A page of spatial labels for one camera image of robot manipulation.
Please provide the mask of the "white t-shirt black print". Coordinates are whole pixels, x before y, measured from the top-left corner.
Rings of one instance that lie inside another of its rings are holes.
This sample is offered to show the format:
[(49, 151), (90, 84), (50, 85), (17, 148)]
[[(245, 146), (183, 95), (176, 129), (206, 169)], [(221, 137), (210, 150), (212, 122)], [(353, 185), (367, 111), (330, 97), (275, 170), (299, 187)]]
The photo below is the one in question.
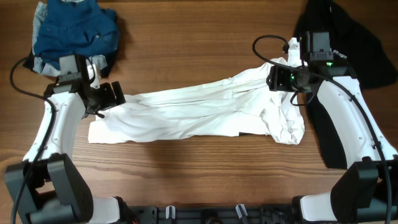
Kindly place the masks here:
[(88, 142), (178, 140), (192, 136), (269, 135), (277, 143), (299, 144), (305, 132), (290, 93), (270, 91), (272, 64), (250, 68), (217, 82), (126, 95), (126, 102), (91, 122)]

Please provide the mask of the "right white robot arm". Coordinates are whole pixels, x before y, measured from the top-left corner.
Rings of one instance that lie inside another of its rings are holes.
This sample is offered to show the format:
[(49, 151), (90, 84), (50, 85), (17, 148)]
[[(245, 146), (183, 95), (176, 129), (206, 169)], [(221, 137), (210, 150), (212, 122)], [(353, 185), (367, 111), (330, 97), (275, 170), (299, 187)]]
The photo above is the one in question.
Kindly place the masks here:
[(357, 74), (335, 59), (326, 32), (292, 39), (284, 52), (294, 63), (274, 62), (272, 91), (304, 93), (320, 105), (318, 142), (323, 159), (344, 174), (329, 192), (298, 196), (298, 221), (389, 223), (397, 219), (397, 150), (385, 139), (361, 93)]

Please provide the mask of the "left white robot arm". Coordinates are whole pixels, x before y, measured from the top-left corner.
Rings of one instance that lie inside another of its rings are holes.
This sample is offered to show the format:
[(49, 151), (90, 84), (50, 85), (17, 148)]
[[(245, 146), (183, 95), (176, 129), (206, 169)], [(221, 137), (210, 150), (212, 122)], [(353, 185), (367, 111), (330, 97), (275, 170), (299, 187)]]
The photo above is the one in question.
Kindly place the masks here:
[(98, 197), (71, 160), (81, 119), (102, 110), (110, 84), (93, 86), (97, 69), (67, 65), (41, 100), (45, 113), (35, 141), (19, 164), (8, 166), (5, 183), (14, 202), (11, 223), (135, 223), (121, 197)]

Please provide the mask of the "black garment under pile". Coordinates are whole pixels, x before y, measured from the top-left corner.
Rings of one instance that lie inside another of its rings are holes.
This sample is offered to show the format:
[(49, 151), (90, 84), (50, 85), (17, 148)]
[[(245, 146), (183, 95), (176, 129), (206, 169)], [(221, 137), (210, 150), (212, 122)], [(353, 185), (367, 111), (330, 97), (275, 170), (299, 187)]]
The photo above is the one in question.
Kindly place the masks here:
[[(118, 51), (116, 50), (107, 55), (95, 55), (86, 60), (87, 65), (89, 67), (91, 64), (96, 65), (97, 69), (100, 71), (101, 78), (106, 78), (109, 76), (114, 64), (116, 63), (117, 53)], [(49, 77), (57, 77), (60, 75), (60, 70), (57, 70), (49, 63), (45, 63), (40, 57), (35, 57), (32, 51), (30, 51), (28, 59), (22, 66), (28, 68), (31, 72)]]

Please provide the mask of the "black polo shirt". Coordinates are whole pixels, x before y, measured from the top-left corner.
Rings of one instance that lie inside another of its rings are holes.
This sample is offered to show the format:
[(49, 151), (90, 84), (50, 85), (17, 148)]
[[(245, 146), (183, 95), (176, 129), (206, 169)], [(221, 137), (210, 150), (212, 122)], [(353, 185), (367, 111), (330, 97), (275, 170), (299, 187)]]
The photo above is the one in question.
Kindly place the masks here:
[[(348, 61), (357, 74), (361, 89), (380, 88), (397, 81), (397, 69), (385, 54), (380, 40), (335, 2), (308, 1), (295, 26), (294, 37), (311, 30), (329, 32), (334, 59)], [(330, 116), (316, 96), (308, 103), (307, 112), (326, 167), (346, 169), (341, 141)]]

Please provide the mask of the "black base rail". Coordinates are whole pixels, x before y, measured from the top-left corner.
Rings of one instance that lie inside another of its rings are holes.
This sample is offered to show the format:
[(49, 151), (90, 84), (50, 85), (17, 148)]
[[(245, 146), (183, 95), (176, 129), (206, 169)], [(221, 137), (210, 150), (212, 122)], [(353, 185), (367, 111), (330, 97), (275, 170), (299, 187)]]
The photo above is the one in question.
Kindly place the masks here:
[(131, 207), (138, 223), (146, 224), (289, 224), (297, 223), (287, 204), (248, 207)]

